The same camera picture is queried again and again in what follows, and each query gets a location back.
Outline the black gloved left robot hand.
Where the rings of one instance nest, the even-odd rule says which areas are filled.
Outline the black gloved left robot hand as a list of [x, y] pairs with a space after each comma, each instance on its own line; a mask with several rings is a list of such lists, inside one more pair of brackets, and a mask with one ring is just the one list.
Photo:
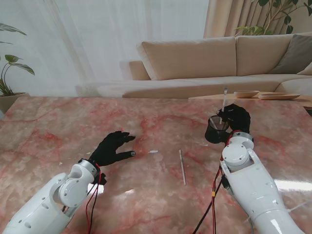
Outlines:
[[129, 132], [116, 131], [108, 134], [93, 151], [88, 161], [99, 167], [108, 166], [136, 155], [135, 151], [116, 153], [124, 143], [133, 141], [136, 137]]

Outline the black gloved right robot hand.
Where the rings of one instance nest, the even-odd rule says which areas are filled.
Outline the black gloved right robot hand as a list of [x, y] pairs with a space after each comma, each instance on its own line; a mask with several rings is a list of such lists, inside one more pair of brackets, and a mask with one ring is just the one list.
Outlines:
[[227, 122], [233, 131], [250, 133], [251, 117], [243, 107], [232, 103], [218, 110], [217, 115]]

